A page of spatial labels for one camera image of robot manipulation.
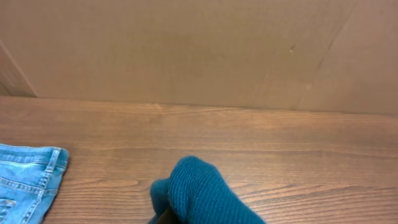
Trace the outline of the folded light blue jeans left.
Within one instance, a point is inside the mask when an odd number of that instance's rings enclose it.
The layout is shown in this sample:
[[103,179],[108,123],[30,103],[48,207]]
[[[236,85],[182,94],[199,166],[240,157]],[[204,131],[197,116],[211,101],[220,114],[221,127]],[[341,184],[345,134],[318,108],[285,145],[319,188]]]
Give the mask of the folded light blue jeans left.
[[68,165],[59,147],[1,145],[1,224],[42,223]]

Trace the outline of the blue polo shirt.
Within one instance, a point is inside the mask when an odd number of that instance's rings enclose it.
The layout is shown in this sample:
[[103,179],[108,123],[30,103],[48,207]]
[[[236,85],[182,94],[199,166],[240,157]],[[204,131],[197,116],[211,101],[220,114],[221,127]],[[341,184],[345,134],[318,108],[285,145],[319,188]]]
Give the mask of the blue polo shirt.
[[156,223],[171,210],[179,223],[265,224],[224,181],[219,170],[195,156],[180,159],[170,176],[153,182],[150,197]]

